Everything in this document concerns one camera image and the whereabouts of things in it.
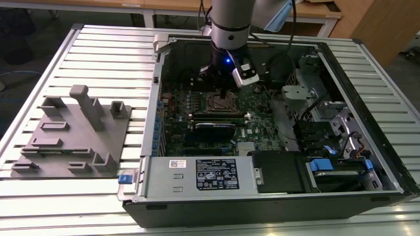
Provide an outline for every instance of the power supply label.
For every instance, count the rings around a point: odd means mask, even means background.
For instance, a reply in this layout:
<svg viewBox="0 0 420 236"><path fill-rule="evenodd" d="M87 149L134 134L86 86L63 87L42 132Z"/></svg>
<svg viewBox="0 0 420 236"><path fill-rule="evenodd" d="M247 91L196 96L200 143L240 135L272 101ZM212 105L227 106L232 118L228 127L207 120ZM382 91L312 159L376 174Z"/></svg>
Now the power supply label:
<svg viewBox="0 0 420 236"><path fill-rule="evenodd" d="M198 189L239 189L235 159L196 160Z"/></svg>

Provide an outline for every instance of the white sticker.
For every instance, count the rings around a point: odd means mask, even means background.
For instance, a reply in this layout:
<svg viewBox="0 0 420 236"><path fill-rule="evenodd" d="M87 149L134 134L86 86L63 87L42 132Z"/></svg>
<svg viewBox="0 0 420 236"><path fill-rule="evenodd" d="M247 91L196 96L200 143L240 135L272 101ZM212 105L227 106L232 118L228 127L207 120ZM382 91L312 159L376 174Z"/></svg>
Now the white sticker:
<svg viewBox="0 0 420 236"><path fill-rule="evenodd" d="M142 6L140 4L126 4L126 3L123 3L122 5L123 6L131 6L131 7L140 7Z"/></svg>
<svg viewBox="0 0 420 236"><path fill-rule="evenodd" d="M187 160L170 161L170 168L186 168L186 167L187 167Z"/></svg>
<svg viewBox="0 0 420 236"><path fill-rule="evenodd" d="M251 69L251 65L250 65L250 64L242 65L242 69L243 69L243 70L250 70L250 69Z"/></svg>

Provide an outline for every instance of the wooden cabinet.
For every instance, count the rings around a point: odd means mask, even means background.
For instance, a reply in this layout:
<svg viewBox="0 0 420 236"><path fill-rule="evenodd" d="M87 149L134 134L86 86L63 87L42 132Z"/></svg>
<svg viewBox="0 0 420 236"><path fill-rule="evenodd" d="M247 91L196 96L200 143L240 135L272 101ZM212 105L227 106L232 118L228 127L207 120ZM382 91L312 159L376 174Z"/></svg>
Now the wooden cabinet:
<svg viewBox="0 0 420 236"><path fill-rule="evenodd" d="M383 67L420 30L420 0L335 0L343 12L331 37L363 41Z"/></svg>

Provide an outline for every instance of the slotted aluminum surface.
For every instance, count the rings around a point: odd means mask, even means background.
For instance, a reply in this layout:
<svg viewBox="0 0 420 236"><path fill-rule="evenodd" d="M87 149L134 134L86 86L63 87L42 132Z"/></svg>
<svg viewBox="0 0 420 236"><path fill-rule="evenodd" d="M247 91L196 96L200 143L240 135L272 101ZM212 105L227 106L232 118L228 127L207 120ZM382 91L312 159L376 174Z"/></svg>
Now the slotted aluminum surface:
<svg viewBox="0 0 420 236"><path fill-rule="evenodd" d="M47 95L64 96L74 84L90 86L102 104L123 100L134 107L120 170L138 167L148 93L154 74L152 41L158 33L196 35L191 30L84 26L72 30L0 143L0 235L416 235L420 198L382 207L346 220L255 224L208 228L143 229L118 201L116 179L8 180L20 148L43 116L38 106ZM259 35L288 40L288 36ZM363 45L348 39L296 37L323 41L346 70L407 168L420 182L419 113L408 103Z"/></svg>

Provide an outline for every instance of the blue connector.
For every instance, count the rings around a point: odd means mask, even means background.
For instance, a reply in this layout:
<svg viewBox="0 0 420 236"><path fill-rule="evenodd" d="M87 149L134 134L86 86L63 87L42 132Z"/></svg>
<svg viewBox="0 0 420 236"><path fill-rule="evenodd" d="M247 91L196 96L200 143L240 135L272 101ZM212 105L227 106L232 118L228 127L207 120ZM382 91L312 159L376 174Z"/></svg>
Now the blue connector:
<svg viewBox="0 0 420 236"><path fill-rule="evenodd" d="M330 159L315 159L310 162L312 171L334 171L334 166Z"/></svg>
<svg viewBox="0 0 420 236"><path fill-rule="evenodd" d="M366 164L367 169L371 171L374 170L374 164L371 160L364 160L363 163Z"/></svg>
<svg viewBox="0 0 420 236"><path fill-rule="evenodd" d="M132 175L120 175L119 184L132 184Z"/></svg>

